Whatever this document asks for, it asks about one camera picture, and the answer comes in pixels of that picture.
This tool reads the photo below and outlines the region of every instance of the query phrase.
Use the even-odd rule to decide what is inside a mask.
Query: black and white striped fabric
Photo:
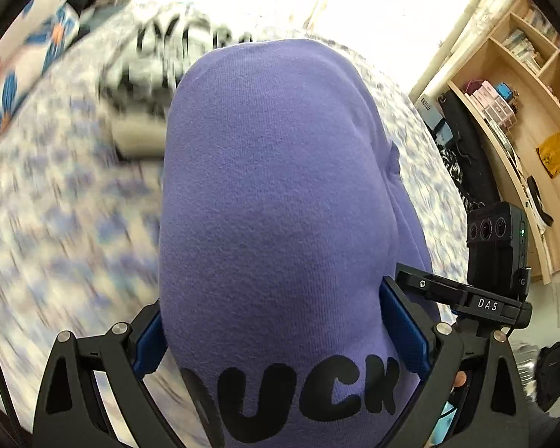
[[[99,93],[111,107],[111,125],[119,153],[128,159],[162,157],[166,116],[180,80],[207,52],[253,41],[213,25],[186,7],[156,15],[134,32],[103,70]]]

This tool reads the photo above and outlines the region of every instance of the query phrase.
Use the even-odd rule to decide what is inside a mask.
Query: bed
[[[189,4],[175,6],[196,11]],[[30,92],[0,139],[0,360],[28,430],[58,332],[102,334],[158,297],[162,162],[118,159],[97,81],[124,38],[161,10],[127,7],[71,47]],[[254,40],[315,38],[353,63],[400,150],[402,180],[423,226],[433,271],[464,282],[463,203],[406,94],[334,41],[270,27],[261,18],[242,20]],[[451,320],[445,309],[442,316]],[[105,376],[98,382],[119,439],[133,446]],[[169,355],[146,385],[187,447],[208,445]]]

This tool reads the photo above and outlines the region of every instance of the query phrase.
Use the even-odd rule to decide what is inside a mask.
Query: black camera
[[[525,212],[507,202],[469,213],[470,285],[512,299],[526,296],[527,223]]]

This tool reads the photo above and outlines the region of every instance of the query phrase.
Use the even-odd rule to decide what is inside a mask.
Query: silver screw
[[[58,337],[56,337],[56,339],[60,342],[60,343],[64,343],[67,340],[69,340],[70,338],[70,332],[68,330],[64,330],[63,332],[60,332],[58,334]]]
[[[129,329],[129,326],[126,323],[120,322],[120,323],[117,323],[116,325],[114,325],[112,327],[112,333],[114,335],[122,335],[128,329]]]
[[[506,334],[502,330],[495,330],[494,338],[500,343],[504,343],[508,340],[508,337],[506,337]]]
[[[435,326],[435,329],[442,335],[450,335],[452,333],[452,327],[447,323],[440,322]]]

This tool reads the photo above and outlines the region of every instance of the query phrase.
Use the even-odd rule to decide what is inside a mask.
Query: blue gripper pad
[[[133,364],[135,375],[142,379],[145,375],[155,372],[167,349],[162,316],[158,313],[137,343],[137,356]]]
[[[382,321],[398,356],[409,372],[425,380],[431,371],[427,340],[386,280],[380,286],[380,307]]]

